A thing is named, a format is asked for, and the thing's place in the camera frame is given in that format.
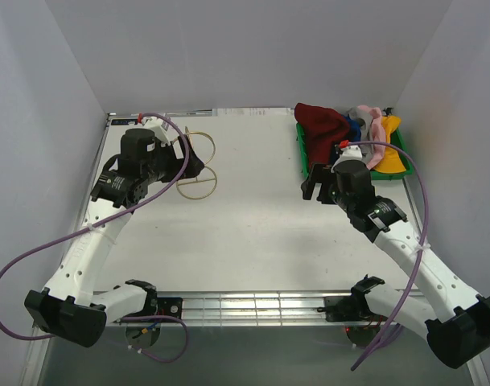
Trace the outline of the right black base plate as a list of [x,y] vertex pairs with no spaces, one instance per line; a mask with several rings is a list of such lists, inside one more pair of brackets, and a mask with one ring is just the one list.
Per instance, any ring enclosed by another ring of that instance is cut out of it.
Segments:
[[328,322],[378,322],[381,317],[351,295],[325,297],[316,311]]

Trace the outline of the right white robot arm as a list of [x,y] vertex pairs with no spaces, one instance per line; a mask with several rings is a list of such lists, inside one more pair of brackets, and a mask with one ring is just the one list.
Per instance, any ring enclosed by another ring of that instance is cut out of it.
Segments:
[[423,337],[434,355],[449,368],[459,368],[490,348],[490,296],[464,283],[427,246],[391,199],[377,195],[369,171],[358,160],[334,167],[315,164],[302,185],[309,200],[335,204],[350,224],[413,278],[424,301],[406,298],[378,277],[358,281],[351,289],[350,307],[360,319],[389,315],[402,302],[394,320]]

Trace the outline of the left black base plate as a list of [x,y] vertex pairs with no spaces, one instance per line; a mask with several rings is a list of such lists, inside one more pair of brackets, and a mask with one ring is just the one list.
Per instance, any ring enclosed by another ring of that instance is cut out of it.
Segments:
[[158,297],[156,315],[182,318],[183,299],[179,297]]

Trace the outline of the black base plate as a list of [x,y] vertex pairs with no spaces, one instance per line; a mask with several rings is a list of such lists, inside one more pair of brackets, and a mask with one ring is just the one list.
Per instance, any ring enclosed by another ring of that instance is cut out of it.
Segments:
[[328,322],[378,322],[381,317],[351,295],[325,297],[316,311]]
[[179,297],[158,297],[156,315],[182,318],[183,299]]

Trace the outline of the pink bucket hat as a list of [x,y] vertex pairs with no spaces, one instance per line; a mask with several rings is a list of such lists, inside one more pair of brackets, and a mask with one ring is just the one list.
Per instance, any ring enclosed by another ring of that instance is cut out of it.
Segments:
[[363,141],[368,142],[368,144],[360,145],[363,162],[371,170],[383,159],[385,154],[384,146],[372,144],[372,142],[385,142],[385,130],[381,124],[382,111],[378,107],[369,107],[367,105],[359,105],[358,108],[368,112],[373,118],[369,140]]

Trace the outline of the blue bucket hat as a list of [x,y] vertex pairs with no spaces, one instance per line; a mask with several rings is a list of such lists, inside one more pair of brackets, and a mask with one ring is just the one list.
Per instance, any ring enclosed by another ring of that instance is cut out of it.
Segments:
[[351,119],[349,115],[343,115],[343,119],[346,121],[343,139],[350,142],[359,142],[361,140],[360,124]]

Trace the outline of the aluminium rail frame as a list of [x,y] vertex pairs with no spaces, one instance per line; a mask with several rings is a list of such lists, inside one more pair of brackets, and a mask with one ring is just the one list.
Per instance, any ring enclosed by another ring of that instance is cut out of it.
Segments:
[[[127,316],[105,327],[133,328],[142,337],[167,326],[184,333],[195,326],[320,326],[327,322],[316,311],[323,299],[351,295],[352,287],[368,277],[384,280],[403,297],[424,301],[413,278],[358,232],[339,206],[317,201],[319,186],[311,200],[303,200],[306,178],[292,115],[143,114],[170,125],[167,136],[177,158],[183,156],[177,138],[185,136],[185,126],[210,134],[216,156],[208,165],[218,185],[208,198],[192,201],[177,192],[175,183],[181,179],[168,186],[151,184],[95,285],[94,293],[103,294],[130,279],[148,282],[157,298],[183,299],[182,318]],[[98,177],[119,153],[125,131],[143,128],[139,115],[109,120]],[[422,237],[420,244],[431,249],[428,217],[410,214],[404,184],[372,180],[372,185],[406,213]],[[352,322],[376,331],[363,357],[389,341],[389,326],[402,304],[378,322]]]

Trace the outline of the grey bucket hat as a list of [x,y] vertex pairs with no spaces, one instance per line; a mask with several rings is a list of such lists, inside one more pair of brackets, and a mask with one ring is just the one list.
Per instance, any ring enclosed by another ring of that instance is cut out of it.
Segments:
[[349,115],[351,119],[357,121],[360,124],[361,129],[361,141],[369,140],[372,116],[358,107],[350,108],[344,115]]

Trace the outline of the green plastic tray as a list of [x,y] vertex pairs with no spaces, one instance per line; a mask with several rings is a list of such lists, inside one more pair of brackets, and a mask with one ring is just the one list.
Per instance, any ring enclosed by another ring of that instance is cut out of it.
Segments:
[[[302,169],[302,174],[303,177],[306,178],[309,173],[309,163],[308,163],[308,158],[307,158],[307,152],[306,152],[306,145],[305,145],[305,133],[303,131],[303,127],[297,123],[296,124],[296,132],[297,132],[297,142],[299,145],[299,151],[301,155],[301,169]],[[406,144],[403,140],[403,137],[401,135],[400,129],[397,129],[395,133],[393,133],[391,137],[391,144],[396,146],[397,148],[400,148],[401,150],[406,150]],[[371,170],[371,178],[372,180],[375,181],[393,181],[393,180],[401,180],[407,175],[413,174],[414,168],[413,165],[409,162],[409,160],[403,155],[399,154],[400,159],[402,161],[402,164],[405,167],[405,171],[399,174],[382,174],[374,169]]]

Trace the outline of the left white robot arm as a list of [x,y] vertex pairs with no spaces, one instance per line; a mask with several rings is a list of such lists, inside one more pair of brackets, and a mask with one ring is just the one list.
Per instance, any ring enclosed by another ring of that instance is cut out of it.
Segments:
[[111,248],[149,186],[172,185],[203,170],[189,140],[183,135],[177,140],[182,158],[151,129],[125,131],[119,153],[106,161],[91,191],[86,232],[72,242],[43,289],[26,296],[24,306],[42,331],[91,347],[107,324],[127,316],[145,322],[157,314],[157,290],[148,282],[130,279],[103,294],[94,289]]

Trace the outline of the dark red bucket hat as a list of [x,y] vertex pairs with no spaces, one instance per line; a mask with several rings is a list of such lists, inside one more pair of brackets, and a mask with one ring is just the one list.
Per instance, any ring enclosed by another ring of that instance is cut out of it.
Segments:
[[298,103],[294,118],[303,130],[307,170],[313,164],[333,165],[339,157],[336,146],[350,134],[345,117],[331,108]]

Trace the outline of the yellow bucket hat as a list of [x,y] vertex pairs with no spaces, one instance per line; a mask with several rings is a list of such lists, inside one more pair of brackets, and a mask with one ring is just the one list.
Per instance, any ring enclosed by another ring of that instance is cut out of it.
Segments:
[[[385,141],[391,143],[391,137],[401,124],[401,118],[393,115],[381,119],[382,127],[385,130]],[[382,160],[375,166],[375,171],[382,174],[399,174],[406,169],[402,164],[398,152],[391,147],[385,147],[385,154]]]

